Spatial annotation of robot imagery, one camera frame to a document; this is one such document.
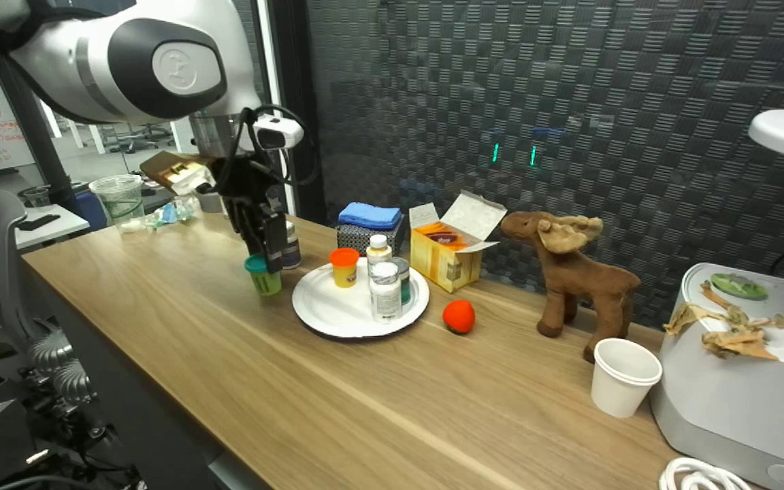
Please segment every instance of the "wooden countertop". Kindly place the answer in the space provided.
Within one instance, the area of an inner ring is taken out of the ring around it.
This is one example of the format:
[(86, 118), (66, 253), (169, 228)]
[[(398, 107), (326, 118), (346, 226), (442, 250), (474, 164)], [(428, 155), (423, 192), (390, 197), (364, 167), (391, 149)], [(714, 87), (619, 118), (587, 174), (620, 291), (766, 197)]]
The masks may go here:
[[(28, 265), (271, 487), (655, 487), (676, 452), (647, 408), (591, 405), (587, 333), (533, 333), (540, 298), (493, 281), (432, 288), (410, 329), (319, 337), (288, 305), (331, 228), (296, 223), (303, 268), (258, 301), (220, 215), (154, 234), (103, 228)], [(474, 335), (444, 329), (467, 298)], [(655, 329), (631, 337), (654, 345)]]

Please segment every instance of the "yellow box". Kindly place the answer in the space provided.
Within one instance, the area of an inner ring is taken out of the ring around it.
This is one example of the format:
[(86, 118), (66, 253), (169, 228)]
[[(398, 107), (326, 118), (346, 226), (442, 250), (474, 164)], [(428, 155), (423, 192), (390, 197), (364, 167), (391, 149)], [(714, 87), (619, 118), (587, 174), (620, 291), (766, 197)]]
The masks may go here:
[(480, 281), (484, 242), (506, 211), (463, 192), (439, 219), (432, 205), (410, 207), (410, 268), (446, 291)]

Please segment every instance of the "white cup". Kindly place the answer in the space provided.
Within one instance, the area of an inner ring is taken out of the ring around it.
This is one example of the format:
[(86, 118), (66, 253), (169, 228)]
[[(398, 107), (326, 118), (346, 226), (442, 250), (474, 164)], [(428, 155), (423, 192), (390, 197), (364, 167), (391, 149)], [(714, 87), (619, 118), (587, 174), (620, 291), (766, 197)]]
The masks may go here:
[(594, 348), (591, 401), (610, 416), (625, 419), (662, 378), (655, 354), (625, 337), (604, 337)]

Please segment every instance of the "black wall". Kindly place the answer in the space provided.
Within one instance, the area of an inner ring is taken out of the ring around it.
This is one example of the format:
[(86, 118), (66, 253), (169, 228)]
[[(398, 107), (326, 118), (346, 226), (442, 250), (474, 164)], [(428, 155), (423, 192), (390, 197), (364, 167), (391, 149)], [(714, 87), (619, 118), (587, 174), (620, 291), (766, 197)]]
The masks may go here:
[[(444, 211), (463, 189), (598, 215), (591, 253), (643, 276), (634, 320), (655, 326), (693, 261), (784, 253), (784, 158), (745, 137), (784, 107), (784, 0), (307, 9), (329, 220), (352, 200)], [(484, 276), (542, 288), (526, 246), (491, 250)]]

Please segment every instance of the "brown toy moose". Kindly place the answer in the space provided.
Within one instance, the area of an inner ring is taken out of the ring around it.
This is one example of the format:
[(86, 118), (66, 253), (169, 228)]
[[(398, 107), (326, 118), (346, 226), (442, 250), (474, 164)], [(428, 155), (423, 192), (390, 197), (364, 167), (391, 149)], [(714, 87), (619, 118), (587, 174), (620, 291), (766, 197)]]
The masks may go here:
[(597, 329), (583, 348), (587, 362), (602, 337), (629, 335), (629, 295), (640, 287), (629, 271), (579, 253), (602, 228), (598, 219), (586, 215), (508, 212), (500, 220), (503, 237), (530, 241), (544, 272), (548, 305), (537, 333), (557, 337), (563, 324), (576, 316), (576, 301), (591, 301)]

